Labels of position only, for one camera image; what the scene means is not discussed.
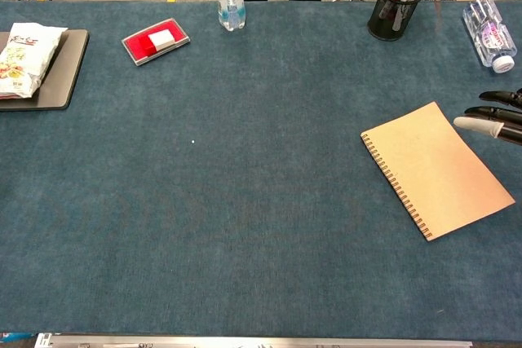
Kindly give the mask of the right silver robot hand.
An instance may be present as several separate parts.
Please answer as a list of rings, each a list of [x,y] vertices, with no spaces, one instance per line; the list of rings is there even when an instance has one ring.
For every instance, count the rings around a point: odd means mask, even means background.
[[[493,106],[472,107],[466,109],[463,116],[456,117],[453,124],[465,130],[522,146],[522,88],[516,92],[485,91],[479,95],[479,98],[505,104],[515,110]]]

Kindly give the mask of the tan spiral notebook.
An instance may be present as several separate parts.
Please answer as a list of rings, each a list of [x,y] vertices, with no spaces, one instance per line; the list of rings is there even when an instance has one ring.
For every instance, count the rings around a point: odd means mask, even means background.
[[[515,202],[435,102],[366,130],[361,139],[428,241]]]

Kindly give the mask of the black mesh pen holder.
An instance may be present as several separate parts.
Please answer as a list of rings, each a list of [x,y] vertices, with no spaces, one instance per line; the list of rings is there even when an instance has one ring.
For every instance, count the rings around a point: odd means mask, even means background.
[[[394,19],[396,16],[396,8],[400,5],[399,0],[395,0],[395,4],[390,10],[390,12],[387,15],[387,18],[385,20],[381,20],[379,18],[379,13],[381,9],[383,8],[385,2],[387,0],[377,0],[374,9],[372,12],[371,17],[369,18],[369,21],[367,23],[368,30],[371,35],[374,37],[384,40],[384,41],[395,41],[401,38],[404,35],[405,30],[402,32],[395,32],[392,30],[392,25],[394,23]]]

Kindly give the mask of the clear bottle with pink label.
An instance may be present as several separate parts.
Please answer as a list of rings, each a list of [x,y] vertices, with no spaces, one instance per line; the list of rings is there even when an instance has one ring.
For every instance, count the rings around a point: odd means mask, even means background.
[[[470,1],[462,18],[481,63],[495,73],[513,69],[517,48],[494,0]]]

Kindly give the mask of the red and white block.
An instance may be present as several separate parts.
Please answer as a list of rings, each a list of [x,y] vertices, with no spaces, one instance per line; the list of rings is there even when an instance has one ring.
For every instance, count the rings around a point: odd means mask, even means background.
[[[175,44],[175,38],[168,29],[142,35],[139,37],[139,46],[149,57]]]

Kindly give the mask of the red stamp pad tray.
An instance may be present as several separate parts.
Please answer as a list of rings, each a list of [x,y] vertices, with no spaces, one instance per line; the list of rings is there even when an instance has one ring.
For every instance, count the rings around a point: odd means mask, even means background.
[[[172,33],[172,35],[175,38],[175,44],[173,46],[170,46],[166,48],[163,51],[160,51],[156,53],[155,55],[147,57],[143,50],[139,46],[139,37],[142,35],[147,35],[150,33],[155,33],[158,31],[161,31],[163,29],[168,29]],[[132,61],[136,66],[140,66],[142,64],[145,64],[153,59],[156,59],[157,57],[160,57],[170,51],[173,51],[174,49],[177,49],[181,46],[184,46],[190,42],[190,37],[187,35],[187,33],[183,30],[183,28],[179,25],[179,23],[173,19],[169,18],[166,20],[163,20],[161,22],[158,22],[156,24],[150,25],[145,29],[142,29],[136,33],[131,34],[128,37],[125,37],[122,39],[122,45],[126,49],[127,53],[131,57]]]

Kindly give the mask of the dark grey tray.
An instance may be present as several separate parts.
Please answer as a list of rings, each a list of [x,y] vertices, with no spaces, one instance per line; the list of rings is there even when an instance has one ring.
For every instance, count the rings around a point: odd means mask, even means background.
[[[39,89],[29,99],[0,99],[0,112],[61,110],[69,106],[89,41],[85,29],[62,33]]]

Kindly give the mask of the white snack bag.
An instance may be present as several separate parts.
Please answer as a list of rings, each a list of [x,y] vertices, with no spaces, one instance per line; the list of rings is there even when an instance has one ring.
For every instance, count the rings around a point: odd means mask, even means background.
[[[29,99],[42,84],[51,59],[68,29],[14,23],[0,52],[0,99]]]

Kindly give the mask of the teal box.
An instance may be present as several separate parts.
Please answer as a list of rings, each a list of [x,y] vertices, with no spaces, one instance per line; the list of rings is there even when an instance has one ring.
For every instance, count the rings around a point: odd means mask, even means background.
[[[34,337],[34,333],[0,333],[0,344],[25,341]]]

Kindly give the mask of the aluminium rail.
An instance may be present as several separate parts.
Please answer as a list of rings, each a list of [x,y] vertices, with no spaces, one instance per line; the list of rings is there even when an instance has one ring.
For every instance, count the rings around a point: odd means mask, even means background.
[[[469,341],[38,334],[34,348],[472,348]]]

